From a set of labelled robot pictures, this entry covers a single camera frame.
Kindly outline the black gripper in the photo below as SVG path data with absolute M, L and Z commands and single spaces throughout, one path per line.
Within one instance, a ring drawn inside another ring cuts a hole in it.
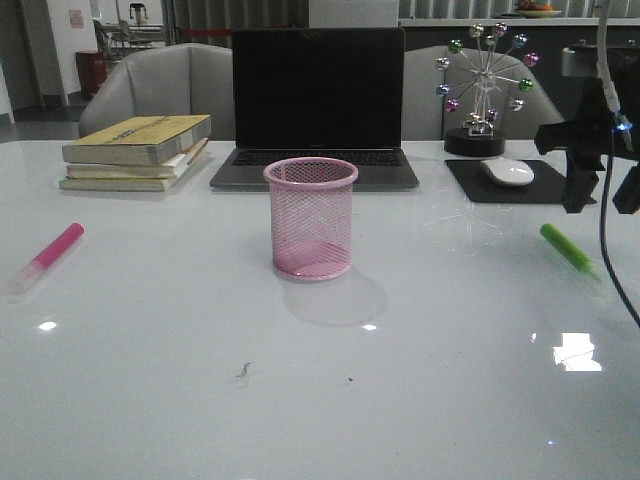
M 639 160 L 639 48 L 614 46 L 607 49 L 611 82 L 620 105 L 607 104 L 598 75 L 597 48 L 573 45 L 561 53 L 561 73 L 583 78 L 581 102 L 574 118 L 539 127 L 534 143 L 541 154 L 562 150 L 566 158 L 566 183 L 561 203 L 568 213 L 579 213 L 591 199 L 603 171 L 602 157 Z

